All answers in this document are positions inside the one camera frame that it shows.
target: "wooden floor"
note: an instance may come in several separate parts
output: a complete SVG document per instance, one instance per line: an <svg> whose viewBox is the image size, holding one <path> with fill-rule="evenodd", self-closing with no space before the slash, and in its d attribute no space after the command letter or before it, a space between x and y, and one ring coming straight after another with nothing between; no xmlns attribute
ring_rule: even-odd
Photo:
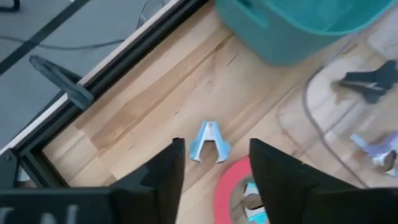
<svg viewBox="0 0 398 224"><path fill-rule="evenodd" d="M192 141L203 120L217 120L233 147L230 158L215 164L212 145L203 151L202 164L187 158L178 223L214 223L214 187L228 167L248 154L250 138L259 138L362 187L320 144L302 106L306 79L345 42L337 42L300 65L273 67L221 25L213 3L208 3L44 152L71 186L109 185L145 163L172 138ZM347 71L372 70L383 63L358 39L314 79L308 91L311 111L327 140L371 187L398 186L398 180L376 171L348 138L359 132L375 139L394 129L398 119L386 119L394 119L398 112L394 111L398 93L369 106L334 81Z"/></svg>

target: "pink tape roll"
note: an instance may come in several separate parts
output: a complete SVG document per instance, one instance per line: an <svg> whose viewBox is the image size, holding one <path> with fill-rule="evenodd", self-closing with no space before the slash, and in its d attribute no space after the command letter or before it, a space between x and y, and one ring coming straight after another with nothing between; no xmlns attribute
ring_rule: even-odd
<svg viewBox="0 0 398 224"><path fill-rule="evenodd" d="M216 224L233 224L229 201L237 184L251 175L250 160L246 156L235 162L219 179L214 194L214 219Z"/></svg>

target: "black tool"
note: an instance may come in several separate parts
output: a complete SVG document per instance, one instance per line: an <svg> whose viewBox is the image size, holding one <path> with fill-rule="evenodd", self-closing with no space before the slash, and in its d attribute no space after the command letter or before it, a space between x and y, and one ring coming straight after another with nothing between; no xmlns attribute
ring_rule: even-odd
<svg viewBox="0 0 398 224"><path fill-rule="evenodd" d="M396 66L396 61L389 60L375 71L347 72L340 84L360 92L368 103L374 104L398 82Z"/></svg>
<svg viewBox="0 0 398 224"><path fill-rule="evenodd" d="M69 100L81 110L87 109L94 96L78 84L80 76L38 55L29 58L30 64L48 80L67 93Z"/></svg>

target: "teal plastic bin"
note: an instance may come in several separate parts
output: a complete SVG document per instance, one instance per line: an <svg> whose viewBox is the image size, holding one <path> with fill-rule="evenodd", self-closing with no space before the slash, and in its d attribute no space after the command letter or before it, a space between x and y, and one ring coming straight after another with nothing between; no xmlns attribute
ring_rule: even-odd
<svg viewBox="0 0 398 224"><path fill-rule="evenodd" d="M293 65L370 25L395 1L216 0L216 9L264 60Z"/></svg>

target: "wire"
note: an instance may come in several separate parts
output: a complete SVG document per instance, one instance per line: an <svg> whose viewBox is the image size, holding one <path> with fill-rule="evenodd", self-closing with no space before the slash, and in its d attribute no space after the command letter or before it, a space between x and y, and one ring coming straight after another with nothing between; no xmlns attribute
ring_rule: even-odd
<svg viewBox="0 0 398 224"><path fill-rule="evenodd" d="M33 45L33 46L40 47L43 49L66 50L66 51L97 49L97 48L101 48L101 47L105 47L105 46L109 46L109 45L119 44L124 41L124 39L116 39L116 40L99 43L99 44L82 45L82 46L77 46L77 47L64 47L64 46L58 46L58 45L40 44L38 42L23 40L18 37L12 37L12 36L7 36L7 35L0 35L0 39L11 41L11 42L17 42L17 43L21 43L21 44Z"/></svg>
<svg viewBox="0 0 398 224"><path fill-rule="evenodd" d="M352 34L353 36L350 38L350 40L344 45L342 46L342 48L340 48L339 50L336 51L336 53L330 57L320 68L318 68L311 76L310 78L308 78L307 82L305 83L305 88L303 91L303 95L302 95L302 106L304 108L304 113L307 117L307 119L309 120L309 122L311 123L311 125L313 126L313 128L315 129L315 131L318 134L318 137L320 138L320 141L322 143L322 145L325 147L325 149L365 188L368 188L369 186L338 156L338 154L332 149L332 147L329 145L328 141L325 138L325 132L323 132L322 128L320 127L320 125L317 123L316 119L313 117L311 111L310 111L310 107L308 106L308 89L309 86L311 84L311 82L313 81L313 79L331 62L333 61L335 58L337 58L337 56L339 56L339 54L341 54L348 46L350 46L354 40L357 38L357 36L359 34Z"/></svg>
<svg viewBox="0 0 398 224"><path fill-rule="evenodd" d="M144 10L146 8L146 6L148 5L148 2L150 2L150 0L146 1L144 6L141 9L141 13L140 13L140 17L137 23L137 29L140 28L141 25L143 25L145 23L144 20L146 20L146 18L144 17L143 13ZM40 44L38 42L33 42L30 40L24 40L18 37L13 37L13 36L8 36L8 35L0 35L0 40L6 40L6 41L11 41L11 42L17 42L20 44L27 44L27 45L33 45L34 47L40 47L43 49L49 49L49 50L64 50L64 51L77 51L77 50L88 50L88 49L98 49L101 47L106 47L109 45L114 45L114 44L120 44L122 42L125 41L125 39L116 39L116 40L112 40L112 41L108 41L108 42L104 42L104 43L99 43L99 44L90 44L90 45L82 45L82 46L77 46L77 47L66 47L66 46L59 46L59 45L50 45L50 44Z"/></svg>

